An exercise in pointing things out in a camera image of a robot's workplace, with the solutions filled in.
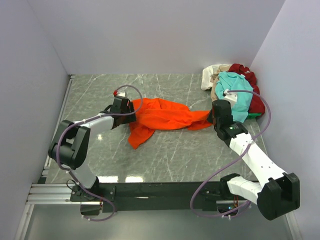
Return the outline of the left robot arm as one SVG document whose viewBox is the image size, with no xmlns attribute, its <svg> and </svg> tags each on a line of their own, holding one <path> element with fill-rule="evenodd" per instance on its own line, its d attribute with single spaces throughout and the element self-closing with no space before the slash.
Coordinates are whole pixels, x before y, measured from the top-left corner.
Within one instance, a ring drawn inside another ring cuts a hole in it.
<svg viewBox="0 0 320 240">
<path fill-rule="evenodd" d="M 136 119 L 133 102 L 117 95 L 111 105 L 94 117 L 75 122 L 63 120 L 50 144 L 48 156 L 60 163 L 76 183 L 96 193 L 100 182 L 85 163 L 90 140 L 101 132 L 135 122 Z"/>
</svg>

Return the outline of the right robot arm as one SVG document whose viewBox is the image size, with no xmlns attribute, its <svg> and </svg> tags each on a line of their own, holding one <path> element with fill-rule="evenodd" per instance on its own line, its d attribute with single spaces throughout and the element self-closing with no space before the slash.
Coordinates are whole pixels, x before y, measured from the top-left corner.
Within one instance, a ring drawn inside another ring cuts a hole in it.
<svg viewBox="0 0 320 240">
<path fill-rule="evenodd" d="M 223 197 L 238 195 L 251 201 L 269 221 L 300 207 L 298 176 L 286 173 L 261 150 L 244 125 L 233 120 L 227 100 L 214 101 L 207 119 L 213 123 L 217 136 L 241 156 L 257 178 L 257 182 L 252 182 L 237 173 L 222 177 L 220 192 Z"/>
</svg>

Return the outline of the orange t shirt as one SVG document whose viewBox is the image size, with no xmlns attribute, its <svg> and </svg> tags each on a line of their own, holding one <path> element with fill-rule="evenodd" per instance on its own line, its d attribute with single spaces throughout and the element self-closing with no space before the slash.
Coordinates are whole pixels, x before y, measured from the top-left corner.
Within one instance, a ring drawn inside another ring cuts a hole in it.
<svg viewBox="0 0 320 240">
<path fill-rule="evenodd" d="M 208 110 L 191 111 L 188 106 L 161 98 L 144 98 L 132 101 L 137 109 L 136 121 L 129 124 L 128 143 L 137 149 L 145 143 L 155 131 L 188 129 L 201 130 L 212 124 L 207 121 Z"/>
</svg>

